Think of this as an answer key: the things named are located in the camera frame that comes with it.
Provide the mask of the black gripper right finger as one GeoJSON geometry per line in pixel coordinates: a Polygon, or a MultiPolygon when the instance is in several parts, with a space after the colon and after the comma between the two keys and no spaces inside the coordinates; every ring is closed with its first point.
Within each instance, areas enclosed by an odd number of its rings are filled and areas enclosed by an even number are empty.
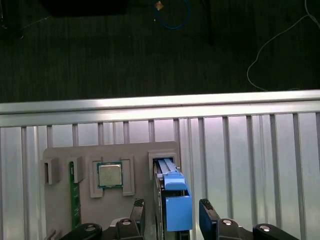
{"type": "Polygon", "coordinates": [[[199,227],[205,240],[295,240],[296,237],[267,223],[253,226],[252,231],[229,218],[220,218],[210,201],[199,200],[199,227]]]}

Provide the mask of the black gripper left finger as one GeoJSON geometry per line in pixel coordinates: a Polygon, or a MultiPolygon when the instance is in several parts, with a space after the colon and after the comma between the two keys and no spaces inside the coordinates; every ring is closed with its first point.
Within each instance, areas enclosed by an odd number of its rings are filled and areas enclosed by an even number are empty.
{"type": "Polygon", "coordinates": [[[145,232],[145,200],[134,201],[130,217],[116,219],[103,230],[99,224],[84,223],[64,235],[62,240],[143,240],[145,232]]]}

